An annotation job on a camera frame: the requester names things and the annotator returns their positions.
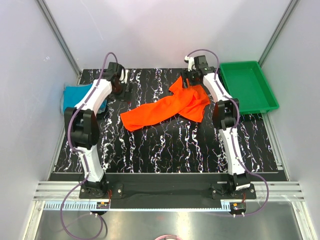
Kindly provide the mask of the orange t shirt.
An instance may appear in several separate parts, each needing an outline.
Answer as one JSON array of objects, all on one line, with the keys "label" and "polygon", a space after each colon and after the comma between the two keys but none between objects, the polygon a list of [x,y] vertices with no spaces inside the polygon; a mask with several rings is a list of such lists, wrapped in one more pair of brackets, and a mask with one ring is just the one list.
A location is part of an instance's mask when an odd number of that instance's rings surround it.
[{"label": "orange t shirt", "polygon": [[176,114],[194,121],[202,122],[205,107],[211,101],[201,85],[183,88],[180,76],[169,88],[172,95],[153,103],[142,104],[120,115],[124,127],[133,132],[143,127],[153,126]]}]

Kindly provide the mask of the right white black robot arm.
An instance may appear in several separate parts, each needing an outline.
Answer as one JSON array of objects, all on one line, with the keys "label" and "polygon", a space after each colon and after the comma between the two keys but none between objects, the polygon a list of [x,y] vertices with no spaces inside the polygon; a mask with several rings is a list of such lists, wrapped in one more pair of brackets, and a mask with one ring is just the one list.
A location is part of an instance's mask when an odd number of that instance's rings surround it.
[{"label": "right white black robot arm", "polygon": [[218,70],[208,65],[205,55],[187,55],[184,62],[188,67],[181,72],[182,87],[203,85],[213,97],[212,122],[222,139],[227,159],[228,180],[220,194],[228,194],[235,199],[241,198],[250,188],[251,181],[244,167],[238,141],[239,100],[227,92],[218,76]]}]

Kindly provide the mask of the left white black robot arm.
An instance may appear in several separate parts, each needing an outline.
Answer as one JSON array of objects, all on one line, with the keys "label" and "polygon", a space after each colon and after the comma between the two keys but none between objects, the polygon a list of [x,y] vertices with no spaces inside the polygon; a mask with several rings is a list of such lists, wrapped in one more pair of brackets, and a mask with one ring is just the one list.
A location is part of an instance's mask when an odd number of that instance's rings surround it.
[{"label": "left white black robot arm", "polygon": [[121,64],[110,62],[82,100],[64,111],[69,148],[78,155],[84,169],[84,179],[79,183],[81,192],[95,198],[111,193],[98,155],[100,128],[97,114],[108,96],[122,102],[130,100],[132,86],[128,83],[128,73]]}]

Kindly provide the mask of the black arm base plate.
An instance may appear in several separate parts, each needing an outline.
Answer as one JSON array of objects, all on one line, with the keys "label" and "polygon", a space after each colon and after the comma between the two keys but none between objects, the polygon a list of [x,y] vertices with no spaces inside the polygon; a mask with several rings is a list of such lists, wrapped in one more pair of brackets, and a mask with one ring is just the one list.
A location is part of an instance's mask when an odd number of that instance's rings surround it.
[{"label": "black arm base plate", "polygon": [[137,195],[192,196],[211,199],[255,200],[248,174],[227,173],[106,173],[100,183],[80,187],[81,199],[124,199]]}]

